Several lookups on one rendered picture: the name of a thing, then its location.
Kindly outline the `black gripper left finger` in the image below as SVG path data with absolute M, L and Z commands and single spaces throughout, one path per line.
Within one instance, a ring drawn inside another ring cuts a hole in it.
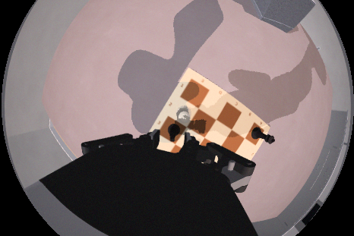
M 144 139 L 146 138 L 146 139 Z M 120 134 L 113 137 L 107 137 L 98 140 L 91 140 L 83 142 L 81 144 L 81 149 L 83 155 L 89 151 L 108 145 L 136 145 L 136 146 L 147 146 L 151 148 L 157 148 L 160 143 L 160 130 L 154 129 L 152 132 L 140 135 L 139 138 L 134 139 L 132 134 Z

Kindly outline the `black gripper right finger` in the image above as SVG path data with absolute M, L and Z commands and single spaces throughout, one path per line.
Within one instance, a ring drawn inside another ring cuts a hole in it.
M 223 173 L 230 180 L 231 187 L 236 193 L 244 192 L 254 172 L 255 162 L 214 142 L 207 143 L 206 146 L 199 144 L 200 142 L 191 136 L 190 132 L 185 132 L 184 144 L 176 154 L 203 162 Z

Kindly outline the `brown and cream chessboard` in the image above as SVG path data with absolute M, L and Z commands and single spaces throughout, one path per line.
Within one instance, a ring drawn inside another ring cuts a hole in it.
M 177 109 L 187 106 L 191 119 L 183 124 L 176 116 Z M 180 132 L 170 141 L 168 127 L 177 124 Z M 160 129 L 157 149 L 178 153 L 184 144 L 185 132 L 196 137 L 199 145 L 217 143 L 246 159 L 252 159 L 264 141 L 253 139 L 251 132 L 259 127 L 266 134 L 270 127 L 254 112 L 197 72 L 188 68 L 173 91 L 153 127 Z

